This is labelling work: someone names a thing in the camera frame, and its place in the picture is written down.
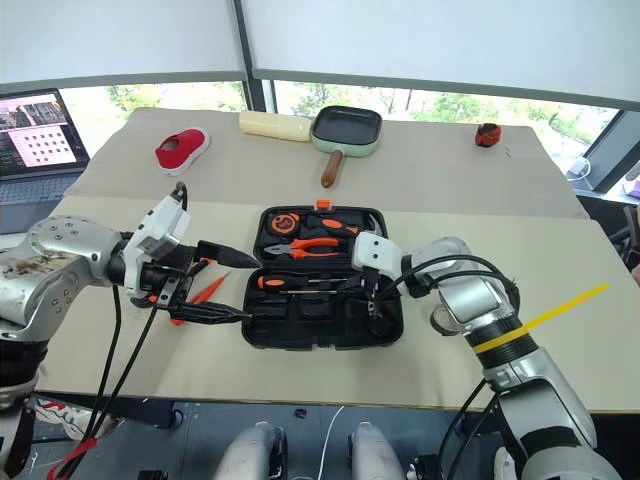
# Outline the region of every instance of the beige table surface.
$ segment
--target beige table surface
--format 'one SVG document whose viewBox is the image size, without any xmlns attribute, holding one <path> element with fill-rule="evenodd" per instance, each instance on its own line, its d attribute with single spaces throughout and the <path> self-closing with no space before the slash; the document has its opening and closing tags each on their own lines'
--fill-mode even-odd
<svg viewBox="0 0 640 480">
<path fill-rule="evenodd" d="M 137 225 L 152 200 L 66 198 L 57 214 L 84 215 L 118 230 Z M 250 252 L 263 206 L 192 202 L 186 243 L 207 239 Z M 517 280 L 528 321 L 601 283 L 598 297 L 534 331 L 587 408 L 640 411 L 640 290 L 600 227 L 589 220 L 385 211 L 389 235 L 405 249 L 444 235 L 464 238 L 477 255 Z M 223 268 L 201 274 L 211 282 Z M 242 306 L 251 271 L 233 270 L 214 300 Z M 260 350 L 239 324 L 152 327 L 123 394 L 195 400 L 283 401 L 457 407 L 480 379 L 480 364 L 460 337 L 428 324 L 437 296 L 404 299 L 404 335 L 389 347 L 356 351 Z M 114 376 L 122 371 L 147 311 L 124 301 Z M 108 288 L 85 289 L 50 343 L 39 389 L 96 391 L 113 331 Z M 474 404 L 483 406 L 488 397 Z"/>
<path fill-rule="evenodd" d="M 194 200 L 300 205 L 329 198 L 381 210 L 588 218 L 529 127 L 504 127 L 502 141 L 485 149 L 474 144 L 475 125 L 385 121 L 378 149 L 347 158 L 327 190 L 320 177 L 328 154 L 309 142 L 243 134 L 237 113 L 206 110 L 136 110 L 69 194 L 160 198 L 175 179 L 157 168 L 154 150 L 192 126 L 211 136 L 180 177 Z"/>
</svg>

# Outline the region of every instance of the laptop screen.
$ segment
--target laptop screen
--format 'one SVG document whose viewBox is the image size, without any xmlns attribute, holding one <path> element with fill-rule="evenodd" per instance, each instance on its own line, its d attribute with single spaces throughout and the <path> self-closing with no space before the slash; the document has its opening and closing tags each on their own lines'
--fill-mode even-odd
<svg viewBox="0 0 640 480">
<path fill-rule="evenodd" d="M 83 169 L 89 156 L 55 90 L 0 97 L 0 177 Z"/>
</svg>

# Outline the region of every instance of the wooden pan handle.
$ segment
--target wooden pan handle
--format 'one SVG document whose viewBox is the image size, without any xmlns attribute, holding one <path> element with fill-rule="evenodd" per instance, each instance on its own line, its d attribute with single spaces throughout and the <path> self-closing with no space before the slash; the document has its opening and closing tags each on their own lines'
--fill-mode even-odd
<svg viewBox="0 0 640 480">
<path fill-rule="evenodd" d="M 340 162 L 342 162 L 342 157 L 344 154 L 340 150 L 336 150 L 331 154 L 329 158 L 329 163 L 327 163 L 327 168 L 324 169 L 322 173 L 322 186 L 324 188 L 329 188 L 333 185 L 333 182 L 336 181 L 338 177 L 338 168 L 340 168 Z"/>
</svg>

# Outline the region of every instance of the green frying pan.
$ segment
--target green frying pan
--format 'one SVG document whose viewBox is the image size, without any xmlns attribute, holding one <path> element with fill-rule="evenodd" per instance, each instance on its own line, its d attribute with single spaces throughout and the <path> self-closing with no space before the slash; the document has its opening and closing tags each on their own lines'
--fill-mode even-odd
<svg viewBox="0 0 640 480">
<path fill-rule="evenodd" d="M 338 105 L 320 110 L 311 127 L 311 141 L 331 154 L 322 174 L 324 188 L 336 181 L 345 156 L 365 157 L 376 149 L 381 128 L 382 117 L 373 110 Z"/>
</svg>

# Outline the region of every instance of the black tool case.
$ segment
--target black tool case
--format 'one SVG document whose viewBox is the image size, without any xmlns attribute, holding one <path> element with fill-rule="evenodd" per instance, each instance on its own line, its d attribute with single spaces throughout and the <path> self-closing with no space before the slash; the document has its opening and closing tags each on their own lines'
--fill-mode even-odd
<svg viewBox="0 0 640 480">
<path fill-rule="evenodd" d="M 274 232 L 271 227 L 274 218 L 281 219 L 287 214 L 297 216 L 298 228 L 287 234 Z M 370 208 L 283 206 L 272 207 L 262 213 L 253 251 L 263 267 L 249 278 L 244 298 L 244 310 L 251 313 L 252 317 L 243 322 L 242 334 L 251 345 L 291 350 L 308 350 L 313 345 L 356 349 L 389 345 L 400 338 L 403 320 L 398 296 L 381 302 L 381 317 L 372 318 L 362 289 L 337 294 L 284 294 L 264 289 L 265 279 L 273 275 L 293 277 L 304 284 L 302 287 L 284 287 L 284 290 L 333 290 L 341 284 L 336 280 L 352 278 L 357 273 L 351 268 L 356 235 L 345 229 L 318 224 L 323 219 L 330 219 L 350 227 L 373 230 L 371 217 L 378 222 L 381 235 L 386 237 L 382 214 Z M 307 251 L 338 252 L 338 255 L 296 260 L 289 254 L 274 255 L 264 250 L 272 245 L 288 245 L 295 239 L 320 237 L 337 238 L 339 244 L 315 246 Z M 312 279 L 321 281 L 308 283 Z M 389 283 L 387 277 L 380 277 L 379 291 Z"/>
</svg>

